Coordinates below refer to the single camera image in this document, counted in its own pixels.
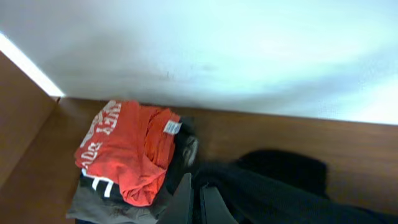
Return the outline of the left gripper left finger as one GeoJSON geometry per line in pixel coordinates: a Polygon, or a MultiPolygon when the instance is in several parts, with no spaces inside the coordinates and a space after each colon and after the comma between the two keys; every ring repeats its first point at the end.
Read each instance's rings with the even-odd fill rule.
{"type": "Polygon", "coordinates": [[[193,210],[192,175],[186,173],[181,179],[174,196],[157,224],[191,224],[193,210]]]}

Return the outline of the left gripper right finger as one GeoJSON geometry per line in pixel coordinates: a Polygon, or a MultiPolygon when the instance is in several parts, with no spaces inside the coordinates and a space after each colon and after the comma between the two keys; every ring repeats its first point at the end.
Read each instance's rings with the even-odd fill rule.
{"type": "Polygon", "coordinates": [[[202,224],[238,224],[216,187],[201,188],[200,206],[202,224]]]}

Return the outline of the black t-shirt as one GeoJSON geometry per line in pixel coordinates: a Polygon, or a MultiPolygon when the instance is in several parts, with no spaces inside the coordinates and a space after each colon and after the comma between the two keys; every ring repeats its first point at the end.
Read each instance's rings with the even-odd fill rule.
{"type": "Polygon", "coordinates": [[[327,165],[314,158],[260,150],[202,164],[193,188],[216,187],[240,223],[397,223],[395,215],[332,201],[327,175],[327,165]]]}

